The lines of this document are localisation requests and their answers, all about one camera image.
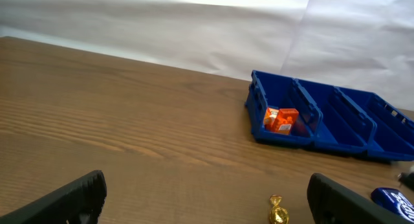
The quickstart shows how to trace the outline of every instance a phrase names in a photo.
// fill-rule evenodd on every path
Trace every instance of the brown wooden surface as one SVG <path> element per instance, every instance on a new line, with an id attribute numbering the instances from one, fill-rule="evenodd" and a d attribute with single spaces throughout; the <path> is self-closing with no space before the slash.
<path id="1" fill-rule="evenodd" d="M 255 143 L 248 84 L 1 38 L 0 215 L 95 169 L 100 223 L 264 224 L 271 194 L 312 223 L 314 172 L 366 197 L 398 186 L 396 166 Z"/>

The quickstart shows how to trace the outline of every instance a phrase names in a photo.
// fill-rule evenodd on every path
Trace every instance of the small orange carton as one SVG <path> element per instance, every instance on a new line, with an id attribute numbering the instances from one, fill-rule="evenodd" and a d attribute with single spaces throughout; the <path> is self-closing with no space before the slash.
<path id="1" fill-rule="evenodd" d="M 268 107 L 266 109 L 265 118 L 263 119 L 263 124 L 265 125 L 265 128 L 267 130 L 270 130 L 272 128 L 272 125 L 274 123 L 274 120 L 278 116 L 279 110 Z"/>
<path id="2" fill-rule="evenodd" d="M 281 108 L 270 130 L 274 133 L 289 135 L 298 116 L 299 112 L 294 108 Z"/>

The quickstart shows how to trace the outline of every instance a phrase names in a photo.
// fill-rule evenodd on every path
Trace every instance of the blue bin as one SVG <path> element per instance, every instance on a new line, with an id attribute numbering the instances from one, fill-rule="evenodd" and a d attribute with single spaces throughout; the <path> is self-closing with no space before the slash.
<path id="1" fill-rule="evenodd" d="M 315 147 L 351 154 L 367 151 L 376 131 L 373 119 L 338 87 L 306 80 L 299 83 L 323 113 Z"/>
<path id="2" fill-rule="evenodd" d="M 313 142 L 315 131 L 322 118 L 315 101 L 297 79 L 260 71 L 252 72 L 246 107 L 255 140 L 281 142 L 297 147 Z M 264 128 L 263 119 L 268 107 L 296 108 L 299 111 L 300 115 L 290 135 L 272 133 Z"/>
<path id="3" fill-rule="evenodd" d="M 376 122 L 378 129 L 367 156 L 389 161 L 414 160 L 414 123 L 378 95 L 341 88 Z"/>

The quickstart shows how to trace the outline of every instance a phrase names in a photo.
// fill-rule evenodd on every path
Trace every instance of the white curtain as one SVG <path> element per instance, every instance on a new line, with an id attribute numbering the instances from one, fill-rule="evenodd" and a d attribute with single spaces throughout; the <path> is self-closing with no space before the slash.
<path id="1" fill-rule="evenodd" d="M 374 91 L 414 110 L 414 0 L 0 0 L 0 34 L 249 80 Z"/>

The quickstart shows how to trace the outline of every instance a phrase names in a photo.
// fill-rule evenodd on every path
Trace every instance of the gold foil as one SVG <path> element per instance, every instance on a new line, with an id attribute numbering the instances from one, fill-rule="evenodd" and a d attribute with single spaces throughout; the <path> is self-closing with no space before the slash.
<path id="1" fill-rule="evenodd" d="M 269 215 L 270 224 L 287 224 L 289 222 L 287 210 L 279 206 L 281 200 L 281 196 L 273 195 L 270 197 L 270 202 L 273 205 Z"/>

